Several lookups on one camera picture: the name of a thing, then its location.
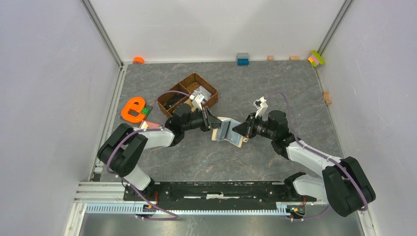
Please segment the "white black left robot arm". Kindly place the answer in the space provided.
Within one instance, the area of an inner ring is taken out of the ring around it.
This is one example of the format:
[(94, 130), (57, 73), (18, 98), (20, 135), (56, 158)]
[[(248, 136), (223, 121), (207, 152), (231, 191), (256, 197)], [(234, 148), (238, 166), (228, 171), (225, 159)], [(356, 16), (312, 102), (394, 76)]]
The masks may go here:
[(221, 120), (208, 107), (192, 111), (188, 104), (181, 104), (162, 127), (134, 129), (127, 123), (120, 124), (99, 148), (97, 158), (106, 165), (107, 171), (130, 183), (136, 188), (137, 196), (146, 201), (154, 196), (154, 186), (151, 177), (138, 165), (143, 150), (173, 147), (183, 140), (188, 130), (207, 132), (220, 126)]

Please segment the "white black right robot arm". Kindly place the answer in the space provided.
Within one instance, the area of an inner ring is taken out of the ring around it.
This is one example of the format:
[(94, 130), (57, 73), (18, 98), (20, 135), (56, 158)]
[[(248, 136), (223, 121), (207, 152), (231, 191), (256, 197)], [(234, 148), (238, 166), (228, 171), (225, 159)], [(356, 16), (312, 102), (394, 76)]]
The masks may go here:
[(251, 113), (233, 131), (249, 139), (257, 135), (270, 139), (277, 154), (318, 175), (301, 174), (285, 185), (284, 195), (291, 201), (302, 195), (311, 196), (328, 202), (337, 214), (346, 217), (356, 211), (366, 211), (369, 203), (376, 200), (376, 193), (358, 160), (351, 156), (331, 156), (307, 145), (290, 131), (285, 112), (273, 110), (266, 121)]

